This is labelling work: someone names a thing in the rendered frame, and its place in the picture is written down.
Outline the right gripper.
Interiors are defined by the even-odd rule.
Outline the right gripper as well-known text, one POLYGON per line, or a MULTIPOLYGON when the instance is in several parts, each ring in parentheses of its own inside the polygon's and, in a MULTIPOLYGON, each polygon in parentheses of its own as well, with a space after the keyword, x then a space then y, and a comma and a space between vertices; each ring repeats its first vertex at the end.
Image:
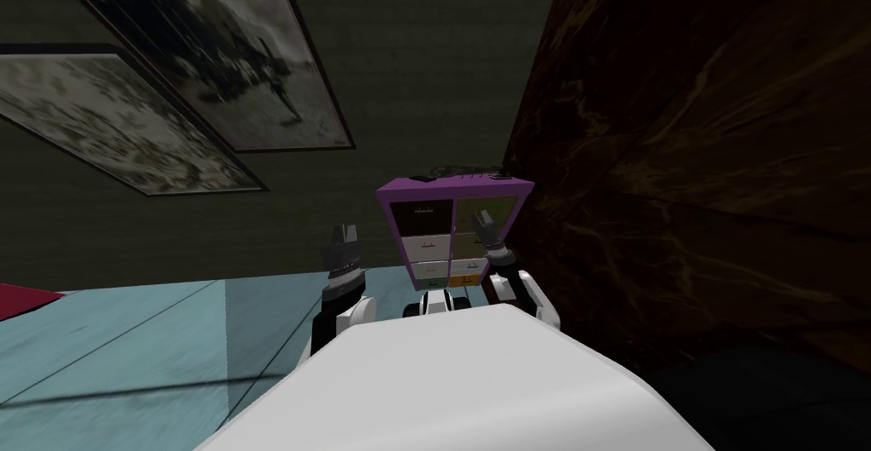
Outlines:
POLYGON ((473 213, 472 217, 473 227, 478 231, 478 238, 486 251, 497 252, 505 248, 499 228, 486 210, 473 213))

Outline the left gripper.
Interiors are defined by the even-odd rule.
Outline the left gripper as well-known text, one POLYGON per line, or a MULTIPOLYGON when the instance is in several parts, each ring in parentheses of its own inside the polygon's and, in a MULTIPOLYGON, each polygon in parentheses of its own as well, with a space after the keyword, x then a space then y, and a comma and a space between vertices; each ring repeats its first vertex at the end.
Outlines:
POLYGON ((355 225, 345 227, 339 223, 333 227, 333 244, 322 249, 323 266, 329 271, 329 279, 345 276, 359 268, 362 249, 357 239, 355 225))

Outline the green drawer front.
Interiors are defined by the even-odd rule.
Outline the green drawer front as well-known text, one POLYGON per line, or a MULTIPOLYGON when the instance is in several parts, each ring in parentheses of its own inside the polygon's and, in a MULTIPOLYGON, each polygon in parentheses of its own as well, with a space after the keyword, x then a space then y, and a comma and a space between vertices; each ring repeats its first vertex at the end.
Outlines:
POLYGON ((487 211, 489 217, 497 222, 500 229, 503 229, 507 225, 518 200, 517 195, 460 198, 457 201, 454 230, 456 233, 474 233, 470 217, 473 213, 479 214, 482 210, 487 211))

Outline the olive drawer front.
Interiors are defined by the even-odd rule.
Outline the olive drawer front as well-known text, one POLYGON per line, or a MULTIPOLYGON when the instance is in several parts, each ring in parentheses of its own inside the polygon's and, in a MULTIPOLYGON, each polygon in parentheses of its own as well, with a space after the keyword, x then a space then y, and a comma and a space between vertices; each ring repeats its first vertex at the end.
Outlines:
POLYGON ((460 233, 454 236, 452 260, 484 258, 486 255, 487 250, 475 233, 460 233))

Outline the purple drawer cabinet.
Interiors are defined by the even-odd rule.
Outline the purple drawer cabinet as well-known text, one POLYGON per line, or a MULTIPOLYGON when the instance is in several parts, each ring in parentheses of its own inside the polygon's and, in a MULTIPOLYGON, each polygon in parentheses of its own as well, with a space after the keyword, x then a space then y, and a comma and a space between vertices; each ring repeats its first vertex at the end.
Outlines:
POLYGON ((457 174, 449 177, 417 180, 415 178, 396 178, 380 186, 375 195, 380 206, 384 210, 391 229, 392 236, 399 248, 401 259, 410 275, 413 287, 418 291, 426 291, 448 286, 449 277, 457 275, 482 274, 482 278, 489 268, 487 257, 468 258, 467 260, 452 260, 452 245, 455 232, 455 220, 457 201, 466 197, 519 197, 514 211, 503 229, 499 229, 502 236, 507 236, 511 226, 519 214, 521 207, 532 193, 534 183, 515 177, 498 174, 457 174), (454 202, 453 225, 451 233, 451 246, 449 260, 431 261, 421 263, 408 263, 407 256, 401 243, 401 236, 396 229, 396 222, 390 211, 391 203, 430 201, 450 199, 454 202))

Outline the dark brown drawer front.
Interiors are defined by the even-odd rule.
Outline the dark brown drawer front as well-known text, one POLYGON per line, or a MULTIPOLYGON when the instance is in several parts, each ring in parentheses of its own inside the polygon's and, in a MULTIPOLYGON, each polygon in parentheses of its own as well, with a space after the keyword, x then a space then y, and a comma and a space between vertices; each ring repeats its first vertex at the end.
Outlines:
POLYGON ((451 233, 454 202, 450 199, 391 203, 390 211, 401 237, 451 233))

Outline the white drawer front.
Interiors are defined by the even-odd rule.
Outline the white drawer front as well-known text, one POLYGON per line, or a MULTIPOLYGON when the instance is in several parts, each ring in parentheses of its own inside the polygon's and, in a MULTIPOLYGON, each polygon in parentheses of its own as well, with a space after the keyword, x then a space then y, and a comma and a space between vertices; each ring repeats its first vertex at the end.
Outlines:
POLYGON ((408 263, 449 260, 451 237, 447 235, 402 237, 408 263))

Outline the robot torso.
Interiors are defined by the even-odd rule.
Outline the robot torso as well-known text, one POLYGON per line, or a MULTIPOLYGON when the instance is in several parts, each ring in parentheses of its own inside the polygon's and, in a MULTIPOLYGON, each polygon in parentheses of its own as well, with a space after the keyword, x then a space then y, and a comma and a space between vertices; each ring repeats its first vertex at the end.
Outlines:
POLYGON ((641 377, 505 304, 347 328, 195 451, 714 451, 641 377))

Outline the framed grey figure picture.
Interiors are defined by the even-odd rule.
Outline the framed grey figure picture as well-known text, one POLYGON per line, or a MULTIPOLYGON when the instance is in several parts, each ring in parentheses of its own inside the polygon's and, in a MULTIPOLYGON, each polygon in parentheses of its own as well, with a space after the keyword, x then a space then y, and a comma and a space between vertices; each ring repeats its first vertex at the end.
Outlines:
POLYGON ((296 0, 79 0, 240 154, 352 150, 296 0))

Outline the framed grey landscape picture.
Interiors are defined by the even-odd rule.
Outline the framed grey landscape picture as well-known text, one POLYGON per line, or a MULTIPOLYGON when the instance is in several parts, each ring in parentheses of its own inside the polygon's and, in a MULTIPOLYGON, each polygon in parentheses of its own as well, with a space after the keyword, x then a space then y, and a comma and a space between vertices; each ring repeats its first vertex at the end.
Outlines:
POLYGON ((145 197, 266 191, 161 77, 106 43, 0 43, 0 119, 145 197))

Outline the red flat shape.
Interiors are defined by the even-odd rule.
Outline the red flat shape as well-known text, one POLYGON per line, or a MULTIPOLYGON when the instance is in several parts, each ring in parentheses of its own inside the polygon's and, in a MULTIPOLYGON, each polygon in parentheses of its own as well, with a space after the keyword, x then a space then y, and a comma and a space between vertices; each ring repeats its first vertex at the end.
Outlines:
POLYGON ((65 293, 0 283, 0 322, 35 311, 65 297, 65 293))

